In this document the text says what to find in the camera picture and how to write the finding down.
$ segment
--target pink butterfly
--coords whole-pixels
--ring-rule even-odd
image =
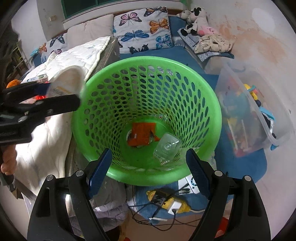
[[[121,20],[120,20],[119,26],[124,25],[127,21],[130,21],[130,20],[135,21],[135,22],[139,22],[139,23],[142,22],[142,20],[139,17],[137,17],[137,16],[138,16],[138,14],[135,13],[135,12],[132,12],[130,14],[124,14],[124,15],[122,15],[120,17]]]
[[[62,50],[61,49],[57,49],[57,50],[53,50],[52,52],[55,52],[56,54],[60,54],[62,52]]]

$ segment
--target human hand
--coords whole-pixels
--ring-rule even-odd
[[[17,167],[17,152],[15,150],[15,145],[9,145],[2,149],[2,160],[1,172],[5,175],[12,175],[15,173]]]

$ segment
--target white quilted blanket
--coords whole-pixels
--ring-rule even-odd
[[[23,82],[45,73],[50,80],[60,70],[73,65],[82,67],[86,81],[109,41],[110,37],[101,37],[63,52],[50,63],[45,62],[36,67]],[[51,116],[44,124],[35,128],[30,143],[16,146],[15,178],[35,195],[38,195],[47,175],[53,174],[56,178],[65,176],[65,159],[72,136],[71,117],[72,113]]]

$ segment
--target wooden headboard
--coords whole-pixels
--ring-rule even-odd
[[[129,12],[129,11],[133,11],[133,10],[136,10],[136,9],[126,10],[126,11],[121,11],[121,12],[115,12],[115,13],[113,13],[113,15],[114,15],[114,17],[115,17],[115,16],[121,15],[121,14],[123,14],[123,13]],[[180,12],[182,12],[182,10],[180,10],[180,9],[171,9],[171,8],[168,8],[168,14],[169,14],[169,15],[176,15],[176,14],[178,14],[178,13],[180,13]],[[83,23],[85,23],[85,22],[87,22],[87,21],[90,21],[90,20],[93,20],[93,19],[96,19],[96,18],[99,18],[99,17],[95,17],[95,18],[88,19],[88,20],[84,21]],[[59,35],[61,35],[61,34],[65,34],[65,33],[67,33],[67,32],[68,32],[68,30],[66,29],[66,30],[64,30],[64,31],[62,31],[62,32],[60,32],[60,33],[58,33],[58,34],[56,34],[56,35],[53,36],[52,38],[55,38],[55,37],[57,37],[57,36],[59,36]]]

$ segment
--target yellow power strip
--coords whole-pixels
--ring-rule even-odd
[[[148,200],[150,202],[151,202],[152,198],[154,197],[155,193],[156,193],[155,190],[147,191],[146,192],[146,194],[148,196]],[[177,213],[187,213],[187,212],[190,212],[191,207],[184,200],[179,199],[177,197],[171,197],[169,200],[167,200],[166,202],[164,202],[164,204],[162,205],[162,208],[164,208],[166,210],[169,209],[169,207],[173,204],[174,201],[178,201],[178,202],[182,203],[182,205],[179,208],[179,210],[177,211]]]

